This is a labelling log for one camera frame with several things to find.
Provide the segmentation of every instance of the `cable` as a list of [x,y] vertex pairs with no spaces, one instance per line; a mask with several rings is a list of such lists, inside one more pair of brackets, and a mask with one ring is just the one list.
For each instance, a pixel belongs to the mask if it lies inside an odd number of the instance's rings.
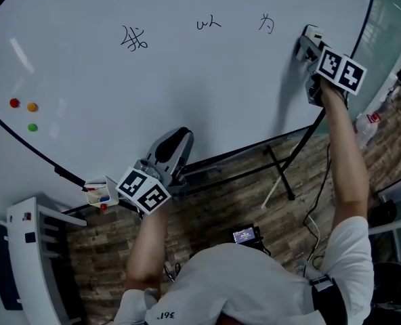
[[261,236],[261,230],[259,228],[259,226],[254,228],[254,232],[255,232],[255,237],[257,239],[256,242],[258,242],[261,247],[262,247],[262,252],[265,253],[266,255],[268,255],[269,257],[271,257],[271,252],[266,248],[266,246],[263,245],[263,237]]
[[[295,146],[293,146],[293,147],[291,148],[291,151],[289,152],[289,155],[291,155],[291,154],[293,153],[294,149],[296,149],[297,146],[298,146],[298,144],[296,144]],[[329,144],[329,146],[327,147],[327,163],[328,163],[328,160],[329,160],[329,148],[330,148],[330,144]],[[263,204],[261,205],[261,208],[264,209],[264,208],[266,207],[266,204],[267,204],[268,200],[270,199],[271,195],[273,195],[273,192],[276,190],[277,185],[279,184],[279,182],[280,182],[281,179],[282,179],[281,176],[279,176],[279,177],[277,178],[276,183],[273,185],[273,188],[272,188],[272,189],[270,190],[270,192],[268,193],[267,198],[264,200]],[[316,199],[316,202],[315,202],[315,206],[318,205],[319,195],[317,196],[317,199]],[[311,222],[314,224],[314,226],[315,226],[315,228],[316,228],[316,231],[318,232],[318,236],[315,235],[315,234],[313,233],[313,231],[310,229],[310,227],[307,226],[307,225],[305,224],[305,221],[306,221],[307,218],[310,218]],[[306,215],[306,217],[305,217],[305,219],[304,219],[304,221],[303,221],[303,225],[307,227],[307,229],[309,230],[309,232],[310,232],[310,233],[315,237],[315,239],[316,239],[315,247],[314,247],[314,249],[312,250],[312,253],[311,253],[311,255],[310,255],[310,257],[312,257],[313,252],[314,252],[315,249],[318,247],[318,243],[319,243],[319,240],[320,240],[320,237],[321,237],[321,233],[320,233],[320,230],[319,230],[318,226],[316,225],[315,221],[312,219],[312,217],[310,217],[310,215]]]
[[[308,213],[306,214],[306,216],[304,217],[304,220],[303,220],[303,225],[306,226],[307,229],[309,230],[309,232],[316,238],[316,243],[315,243],[315,245],[314,245],[314,248],[312,248],[312,251],[310,252],[308,261],[310,261],[310,259],[312,258],[312,256],[313,256],[314,253],[315,253],[316,248],[318,247],[318,243],[319,243],[319,241],[320,241],[320,236],[316,236],[316,235],[312,232],[312,230],[310,229],[310,227],[306,224],[306,220],[308,220],[308,218],[310,218],[310,220],[312,221],[312,223],[314,223],[314,220],[310,217],[310,213],[312,213],[313,211],[315,211],[316,207],[318,206],[318,202],[319,202],[319,200],[320,200],[322,190],[324,189],[325,182],[326,182],[326,180],[327,180],[327,176],[329,175],[329,170],[330,170],[330,166],[331,166],[329,150],[330,150],[330,144],[327,146],[327,168],[326,168],[326,171],[325,171],[324,179],[322,180],[320,190],[319,190],[319,192],[318,192],[318,195],[316,196],[316,200],[315,200],[314,206],[308,211]],[[303,276],[306,275],[306,269],[307,269],[307,267],[304,267]]]
[[169,272],[169,270],[167,269],[166,265],[165,265],[165,273],[166,273],[166,276],[168,277],[168,279],[170,279],[172,282],[175,282],[175,278],[172,277],[172,275]]
[[175,264],[175,275],[178,277],[178,274],[180,274],[180,272],[181,272],[181,264],[176,263]]
[[312,266],[314,267],[314,269],[319,269],[319,268],[317,268],[317,267],[315,266],[315,261],[316,261],[317,259],[319,259],[319,258],[322,258],[322,257],[324,257],[324,255],[318,255],[318,256],[316,256],[316,257],[313,258],[313,260],[312,260]]

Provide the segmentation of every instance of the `white cable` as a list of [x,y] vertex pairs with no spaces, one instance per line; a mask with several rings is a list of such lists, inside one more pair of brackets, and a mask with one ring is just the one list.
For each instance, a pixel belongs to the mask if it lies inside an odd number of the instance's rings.
[[[298,146],[298,144],[296,144],[295,146],[292,147],[291,151],[289,152],[289,155],[291,155],[291,154],[293,153],[294,149],[296,149],[297,146]],[[273,193],[274,193],[274,191],[276,190],[276,188],[277,188],[277,186],[278,186],[278,184],[279,184],[279,182],[280,182],[281,179],[282,179],[282,177],[279,175],[279,177],[278,177],[277,180],[276,180],[276,183],[273,185],[273,188],[271,188],[270,192],[269,192],[268,195],[267,195],[267,198],[265,199],[265,201],[264,201],[263,204],[261,205],[261,208],[264,209],[264,208],[266,207],[268,200],[270,199],[271,195],[273,195]],[[317,242],[316,242],[316,245],[315,245],[315,249],[314,249],[314,253],[315,253],[315,250],[318,248],[319,242],[320,242],[320,240],[321,240],[321,233],[320,233],[320,230],[319,230],[318,226],[316,225],[315,221],[312,219],[312,217],[309,215],[308,218],[309,218],[310,221],[314,224],[314,226],[315,226],[315,228],[316,228],[316,231],[318,232],[318,239],[317,239]],[[308,262],[310,261],[310,259],[312,258],[313,255],[314,255],[314,254],[311,254],[311,255],[309,256]]]
[[316,228],[316,231],[318,232],[318,239],[317,239],[317,242],[316,242],[316,244],[315,244],[314,253],[311,254],[311,255],[309,256],[309,259],[308,259],[308,261],[310,261],[310,259],[314,256],[315,251],[316,251],[316,249],[318,248],[318,245],[320,244],[321,233],[320,233],[320,230],[318,229],[318,226],[315,224],[315,221],[312,219],[312,217],[309,215],[308,218],[309,218],[310,221],[314,224],[314,226],[315,226],[315,228]]

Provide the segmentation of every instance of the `glass wall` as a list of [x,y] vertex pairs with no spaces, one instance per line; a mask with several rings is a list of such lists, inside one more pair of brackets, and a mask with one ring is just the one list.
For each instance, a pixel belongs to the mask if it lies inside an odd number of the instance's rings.
[[[352,120],[364,111],[380,90],[401,54],[401,0],[374,0],[355,61],[368,69],[357,96],[350,95]],[[326,133],[325,121],[317,134]]]

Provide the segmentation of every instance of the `whiteboard frame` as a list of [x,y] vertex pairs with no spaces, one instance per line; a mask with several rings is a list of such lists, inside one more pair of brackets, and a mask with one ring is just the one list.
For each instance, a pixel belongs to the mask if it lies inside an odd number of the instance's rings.
[[[5,0],[0,0],[0,6],[3,4]],[[362,35],[364,32],[364,29],[366,27],[366,24],[368,22],[369,19],[369,15],[371,13],[372,10],[372,5],[373,5],[373,1],[374,0],[369,0],[369,4],[368,4],[368,9],[366,11],[366,16],[364,18],[364,22],[362,25],[362,28],[360,30],[360,34],[358,35],[356,44],[354,46],[354,49],[351,53],[350,58],[352,59],[354,57],[354,54],[356,53],[357,47],[360,44],[360,41],[362,39]],[[261,142],[257,142],[256,144],[252,144],[250,146],[246,146],[243,148],[239,148],[237,150],[233,150],[224,154],[220,154],[217,156],[213,156],[211,158],[207,158],[204,160],[200,160],[197,162],[194,162],[193,164],[188,165],[190,167],[190,171],[194,171],[195,169],[200,169],[215,163],[218,163],[221,160],[224,160],[226,158],[229,158],[231,156],[234,156],[235,154],[241,153],[245,150],[248,150],[250,148],[253,148],[255,146],[259,146],[262,144],[266,144],[270,141],[273,141],[275,139],[279,139],[288,135],[292,135],[293,133],[297,133],[299,131],[303,131],[305,129],[307,129],[305,135],[303,136],[303,138],[301,139],[301,141],[299,142],[299,144],[297,145],[297,147],[294,149],[292,155],[290,155],[290,157],[288,158],[287,162],[285,163],[285,165],[283,166],[282,170],[284,171],[289,164],[291,164],[291,162],[294,160],[294,158],[298,155],[298,153],[300,152],[300,150],[304,147],[304,145],[306,144],[306,142],[309,140],[309,138],[312,136],[313,132],[316,130],[316,128],[319,126],[321,120],[324,118],[325,115],[325,109],[322,109],[321,113],[318,115],[318,118],[315,120],[315,122],[312,125],[308,125],[307,127],[303,127],[279,136],[275,136],[272,137],[270,139],[266,139],[264,141]],[[14,137],[17,141],[19,141],[23,146],[27,147],[31,152],[34,152],[37,156],[39,156],[40,158],[42,158],[44,161],[48,162],[50,165],[52,165],[54,167],[54,171],[61,177],[66,178],[68,181],[71,181],[72,183],[74,183],[75,185],[79,186],[79,187],[83,187],[83,185],[85,184],[85,181],[83,179],[81,179],[80,177],[76,176],[75,174],[71,173],[69,170],[65,169],[64,167],[60,166],[59,164],[57,164],[56,162],[54,162],[52,159],[48,158],[46,155],[44,155],[43,153],[41,153],[40,151],[38,151],[38,149],[36,149],[35,147],[33,147],[32,145],[30,145],[27,141],[25,141],[24,139],[22,139],[17,133],[15,133],[10,127],[7,126],[7,124],[5,124],[1,119],[0,119],[0,126],[3,127],[12,137]]]

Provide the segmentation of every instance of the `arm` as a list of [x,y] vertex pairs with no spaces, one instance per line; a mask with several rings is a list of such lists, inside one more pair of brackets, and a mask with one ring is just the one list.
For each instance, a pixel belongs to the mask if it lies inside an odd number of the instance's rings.
[[321,100],[326,110],[330,132],[331,165],[336,197],[333,220],[335,228],[350,217],[366,218],[369,180],[341,94],[324,78],[321,78],[321,90]]
[[167,221],[172,201],[168,200],[151,215],[145,215],[135,239],[126,268],[125,290],[145,290],[155,288],[159,291],[165,264],[165,239]]

